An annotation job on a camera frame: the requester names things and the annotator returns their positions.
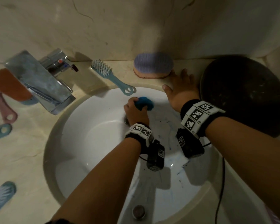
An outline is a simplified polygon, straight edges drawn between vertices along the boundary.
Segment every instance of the brush bristles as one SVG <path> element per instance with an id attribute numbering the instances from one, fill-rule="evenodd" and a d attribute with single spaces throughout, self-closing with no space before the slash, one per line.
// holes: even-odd
<path id="1" fill-rule="evenodd" d="M 103 76 L 107 76 L 111 72 L 111 68 L 109 68 L 103 61 L 94 60 L 91 64 L 91 68 L 96 70 L 99 74 Z"/>

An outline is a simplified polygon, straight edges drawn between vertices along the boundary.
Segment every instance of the hand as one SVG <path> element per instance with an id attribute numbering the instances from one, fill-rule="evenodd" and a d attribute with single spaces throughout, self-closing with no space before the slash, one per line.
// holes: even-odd
<path id="1" fill-rule="evenodd" d="M 200 99 L 194 75 L 191 74 L 188 76 L 187 73 L 188 70 L 183 69 L 181 77 L 179 77 L 175 74 L 175 71 L 172 70 L 169 78 L 173 84 L 173 90 L 168 85 L 162 86 L 168 97 L 170 105 L 179 113 L 185 103 L 193 99 Z"/>
<path id="2" fill-rule="evenodd" d="M 128 103 L 123 106 L 125 113 L 127 114 L 127 120 L 129 124 L 132 126 L 137 122 L 142 122 L 149 126 L 149 118 L 147 115 L 147 106 L 142 108 L 142 111 L 135 106 L 135 101 L 138 101 L 138 97 L 132 97 L 129 99 Z"/>

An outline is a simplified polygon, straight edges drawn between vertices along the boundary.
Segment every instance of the pink brush handle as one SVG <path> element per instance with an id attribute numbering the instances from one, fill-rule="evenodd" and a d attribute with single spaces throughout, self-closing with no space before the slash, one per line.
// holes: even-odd
<path id="1" fill-rule="evenodd" d="M 4 100 L 2 93 L 0 93 L 0 113 L 4 123 L 14 123 L 18 118 L 17 113 L 14 110 L 12 110 Z"/>

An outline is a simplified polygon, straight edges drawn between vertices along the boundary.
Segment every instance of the wristband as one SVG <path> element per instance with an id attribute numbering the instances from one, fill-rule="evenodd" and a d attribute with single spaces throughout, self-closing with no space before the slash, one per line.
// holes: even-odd
<path id="1" fill-rule="evenodd" d="M 200 100 L 191 100 L 181 109 L 182 126 L 197 139 L 205 136 L 205 129 L 217 117 L 225 116 L 225 111 L 216 106 Z"/>
<path id="2" fill-rule="evenodd" d="M 141 144 L 141 154 L 147 154 L 147 148 L 153 141 L 153 135 L 149 126 L 138 122 L 130 127 L 126 132 L 125 138 L 134 138 Z"/>

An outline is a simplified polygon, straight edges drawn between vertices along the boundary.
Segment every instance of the marble wall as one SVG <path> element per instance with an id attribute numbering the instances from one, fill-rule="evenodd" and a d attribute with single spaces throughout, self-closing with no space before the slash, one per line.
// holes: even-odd
<path id="1" fill-rule="evenodd" d="M 61 48 L 72 60 L 265 56 L 280 46 L 280 0 L 0 0 L 0 62 Z"/>

